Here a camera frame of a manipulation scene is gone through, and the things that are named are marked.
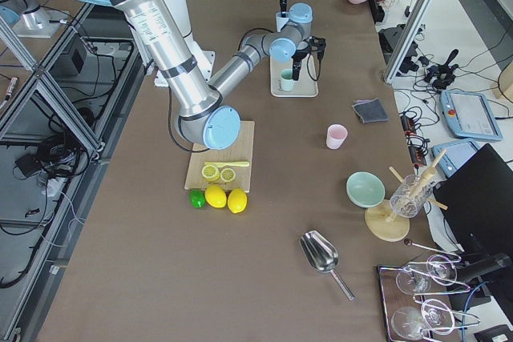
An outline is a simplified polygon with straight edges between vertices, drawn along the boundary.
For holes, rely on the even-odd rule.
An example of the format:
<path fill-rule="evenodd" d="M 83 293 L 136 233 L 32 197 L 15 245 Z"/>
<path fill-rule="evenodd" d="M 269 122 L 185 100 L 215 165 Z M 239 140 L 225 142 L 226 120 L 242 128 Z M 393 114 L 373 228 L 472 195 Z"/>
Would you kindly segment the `green cup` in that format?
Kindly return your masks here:
<path fill-rule="evenodd" d="M 296 81 L 293 79 L 293 70 L 284 69 L 280 76 L 280 89 L 283 92 L 290 92 L 294 89 Z"/>

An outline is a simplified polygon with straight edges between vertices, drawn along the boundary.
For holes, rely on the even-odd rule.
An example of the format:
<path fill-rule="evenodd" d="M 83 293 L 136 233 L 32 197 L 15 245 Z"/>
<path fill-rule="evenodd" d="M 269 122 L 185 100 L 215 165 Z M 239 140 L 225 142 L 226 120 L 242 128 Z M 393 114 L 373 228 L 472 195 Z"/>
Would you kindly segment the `light blue cup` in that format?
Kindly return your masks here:
<path fill-rule="evenodd" d="M 281 32 L 281 30 L 285 27 L 285 25 L 288 21 L 289 21 L 289 13 L 288 12 L 277 12 L 275 15 L 276 31 Z"/>

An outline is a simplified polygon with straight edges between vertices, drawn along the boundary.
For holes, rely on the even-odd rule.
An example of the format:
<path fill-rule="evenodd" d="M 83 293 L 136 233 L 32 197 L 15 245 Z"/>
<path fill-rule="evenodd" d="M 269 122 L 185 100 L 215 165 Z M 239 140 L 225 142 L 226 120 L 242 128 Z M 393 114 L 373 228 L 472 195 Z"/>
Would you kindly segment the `pink cup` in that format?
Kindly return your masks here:
<path fill-rule="evenodd" d="M 347 129 L 341 124 L 331 124 L 327 128 L 325 144 L 330 150 L 337 150 L 348 136 Z"/>

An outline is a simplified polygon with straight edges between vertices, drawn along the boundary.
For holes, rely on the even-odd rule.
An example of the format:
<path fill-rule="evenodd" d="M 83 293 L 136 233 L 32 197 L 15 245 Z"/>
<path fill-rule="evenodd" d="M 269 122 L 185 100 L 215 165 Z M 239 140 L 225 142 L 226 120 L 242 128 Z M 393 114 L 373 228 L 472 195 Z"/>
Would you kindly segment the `cream serving tray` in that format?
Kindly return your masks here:
<path fill-rule="evenodd" d="M 301 62 L 301 70 L 297 81 L 291 80 L 285 90 L 281 87 L 281 73 L 293 69 L 293 60 L 278 62 L 271 58 L 270 92 L 278 98 L 314 98 L 318 95 L 317 73 L 310 55 Z"/>

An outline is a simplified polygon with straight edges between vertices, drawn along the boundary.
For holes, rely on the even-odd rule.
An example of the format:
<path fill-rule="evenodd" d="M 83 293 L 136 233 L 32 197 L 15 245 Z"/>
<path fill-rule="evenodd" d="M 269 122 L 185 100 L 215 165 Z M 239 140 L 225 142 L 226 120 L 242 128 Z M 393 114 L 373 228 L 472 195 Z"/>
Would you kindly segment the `wine glass rack tray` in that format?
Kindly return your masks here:
<path fill-rule="evenodd" d="M 467 294 L 458 281 L 456 259 L 443 254 L 400 267 L 377 266 L 387 341 L 439 341 L 480 323 L 471 313 L 454 310 L 449 296 Z"/>

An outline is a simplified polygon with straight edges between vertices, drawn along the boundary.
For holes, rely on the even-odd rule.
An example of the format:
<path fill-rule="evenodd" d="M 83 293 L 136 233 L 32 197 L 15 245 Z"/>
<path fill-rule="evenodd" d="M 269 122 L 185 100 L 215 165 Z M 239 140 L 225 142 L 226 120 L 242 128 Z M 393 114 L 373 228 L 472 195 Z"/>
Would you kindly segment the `grey folded cloth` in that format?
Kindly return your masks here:
<path fill-rule="evenodd" d="M 381 101 L 375 99 L 359 99 L 352 109 L 361 123 L 384 123 L 389 120 Z"/>

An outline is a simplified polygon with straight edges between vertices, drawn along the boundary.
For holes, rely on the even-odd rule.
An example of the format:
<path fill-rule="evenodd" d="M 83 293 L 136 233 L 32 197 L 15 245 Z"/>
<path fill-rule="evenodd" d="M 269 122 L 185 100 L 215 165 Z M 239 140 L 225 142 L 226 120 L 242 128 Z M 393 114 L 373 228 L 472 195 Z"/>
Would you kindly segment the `yellow plastic knife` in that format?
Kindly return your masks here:
<path fill-rule="evenodd" d="M 205 166 L 214 167 L 249 167 L 249 161 L 234 161 L 234 162 L 204 162 Z"/>

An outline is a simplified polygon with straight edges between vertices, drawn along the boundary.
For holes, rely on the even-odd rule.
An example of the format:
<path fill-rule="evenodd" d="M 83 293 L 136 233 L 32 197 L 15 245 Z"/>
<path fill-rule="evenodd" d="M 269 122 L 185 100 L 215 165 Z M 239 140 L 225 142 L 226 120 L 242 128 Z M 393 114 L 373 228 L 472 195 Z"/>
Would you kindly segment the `bamboo cutting board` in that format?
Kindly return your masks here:
<path fill-rule="evenodd" d="M 188 170 L 185 177 L 185 190 L 204 190 L 209 182 L 202 176 L 201 170 L 206 162 L 226 163 L 222 168 L 232 168 L 235 171 L 235 179 L 224 183 L 221 179 L 214 181 L 224 190 L 231 191 L 240 188 L 249 193 L 252 176 L 252 155 L 255 123 L 242 121 L 240 133 L 234 144 L 224 150 L 209 150 L 190 155 Z"/>

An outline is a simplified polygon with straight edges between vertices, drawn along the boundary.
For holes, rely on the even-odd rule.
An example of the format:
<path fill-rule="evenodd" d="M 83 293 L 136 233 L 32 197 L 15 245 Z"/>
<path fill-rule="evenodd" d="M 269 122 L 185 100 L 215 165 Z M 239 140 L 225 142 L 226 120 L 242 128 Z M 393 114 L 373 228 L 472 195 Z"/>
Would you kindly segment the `whole lemon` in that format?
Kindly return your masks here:
<path fill-rule="evenodd" d="M 223 208 L 226 206 L 228 197 L 226 192 L 219 185 L 210 185 L 205 189 L 204 197 L 206 202 L 214 208 Z"/>
<path fill-rule="evenodd" d="M 227 203 L 231 213 L 239 214 L 247 207 L 248 197 L 244 190 L 237 188 L 229 193 Z"/>

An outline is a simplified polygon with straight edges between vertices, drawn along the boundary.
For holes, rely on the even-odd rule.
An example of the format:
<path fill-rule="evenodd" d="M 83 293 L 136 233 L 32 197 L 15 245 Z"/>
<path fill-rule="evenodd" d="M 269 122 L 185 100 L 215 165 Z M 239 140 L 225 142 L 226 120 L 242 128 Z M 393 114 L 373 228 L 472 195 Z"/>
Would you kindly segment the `green lime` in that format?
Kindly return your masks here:
<path fill-rule="evenodd" d="M 201 190 L 190 190 L 188 198 L 194 208 L 202 208 L 206 204 L 204 192 Z"/>

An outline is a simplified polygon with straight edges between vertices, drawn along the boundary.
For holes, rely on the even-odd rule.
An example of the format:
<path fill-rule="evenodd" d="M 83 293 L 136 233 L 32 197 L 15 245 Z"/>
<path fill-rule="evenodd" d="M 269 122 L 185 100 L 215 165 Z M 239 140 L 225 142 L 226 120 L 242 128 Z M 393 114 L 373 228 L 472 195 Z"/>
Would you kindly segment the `clear textured glass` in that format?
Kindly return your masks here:
<path fill-rule="evenodd" d="M 427 198 L 432 195 L 434 181 L 428 182 L 421 189 L 416 190 L 418 177 L 408 175 L 404 178 L 395 193 L 390 198 L 390 207 L 394 214 L 404 218 L 415 217 Z"/>

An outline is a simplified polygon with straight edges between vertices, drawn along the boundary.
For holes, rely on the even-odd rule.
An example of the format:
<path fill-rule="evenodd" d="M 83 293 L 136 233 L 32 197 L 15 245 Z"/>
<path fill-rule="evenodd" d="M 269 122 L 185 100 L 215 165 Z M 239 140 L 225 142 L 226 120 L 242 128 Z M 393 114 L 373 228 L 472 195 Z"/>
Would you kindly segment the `blue teach pendant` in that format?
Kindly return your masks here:
<path fill-rule="evenodd" d="M 444 90 L 439 98 L 446 124 L 455 137 L 490 142 L 503 140 L 485 95 Z"/>
<path fill-rule="evenodd" d="M 431 152 L 434 157 L 437 157 L 442 150 L 446 151 L 438 166 L 443 174 L 449 178 L 479 149 L 480 146 L 473 139 L 459 139 L 435 145 L 431 148 Z"/>

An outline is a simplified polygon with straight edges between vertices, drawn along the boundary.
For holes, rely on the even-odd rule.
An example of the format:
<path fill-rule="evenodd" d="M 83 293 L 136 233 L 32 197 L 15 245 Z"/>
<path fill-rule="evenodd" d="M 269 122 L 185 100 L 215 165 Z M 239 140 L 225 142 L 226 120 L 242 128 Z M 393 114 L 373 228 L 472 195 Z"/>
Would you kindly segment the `wooden cup tree stand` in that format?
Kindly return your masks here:
<path fill-rule="evenodd" d="M 416 190 L 421 189 L 428 182 L 433 181 L 433 178 L 436 175 L 436 166 L 444 156 L 445 152 L 445 150 L 442 150 L 431 165 L 428 166 L 420 176 L 416 176 L 418 177 Z M 393 167 L 389 167 L 389 170 L 401 184 L 404 178 L 402 178 Z M 427 200 L 431 201 L 435 206 L 438 206 L 443 210 L 448 209 L 446 204 L 440 203 L 431 197 L 428 197 Z M 396 242 L 404 239 L 410 230 L 410 218 L 404 218 L 394 214 L 390 207 L 390 199 L 384 199 L 376 207 L 366 209 L 365 221 L 367 227 L 375 236 L 388 242 Z"/>

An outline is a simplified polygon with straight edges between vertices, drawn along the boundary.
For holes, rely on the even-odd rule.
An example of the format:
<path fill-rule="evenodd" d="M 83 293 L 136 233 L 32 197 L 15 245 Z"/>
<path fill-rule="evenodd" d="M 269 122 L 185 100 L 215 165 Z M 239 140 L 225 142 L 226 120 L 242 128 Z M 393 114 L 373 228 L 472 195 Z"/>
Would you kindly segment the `metal scoop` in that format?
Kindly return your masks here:
<path fill-rule="evenodd" d="M 337 249 L 317 230 L 307 231 L 300 237 L 300 244 L 310 265 L 318 272 L 329 273 L 349 301 L 355 299 L 348 285 L 337 274 Z"/>

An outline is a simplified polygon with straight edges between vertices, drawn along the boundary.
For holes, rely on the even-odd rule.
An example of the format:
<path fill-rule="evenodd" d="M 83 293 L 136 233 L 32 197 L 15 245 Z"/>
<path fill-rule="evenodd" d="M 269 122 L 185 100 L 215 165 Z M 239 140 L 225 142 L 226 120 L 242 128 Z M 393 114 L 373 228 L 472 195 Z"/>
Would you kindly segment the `black laptop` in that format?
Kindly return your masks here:
<path fill-rule="evenodd" d="M 466 252 L 512 255 L 512 169 L 486 144 L 434 189 Z"/>

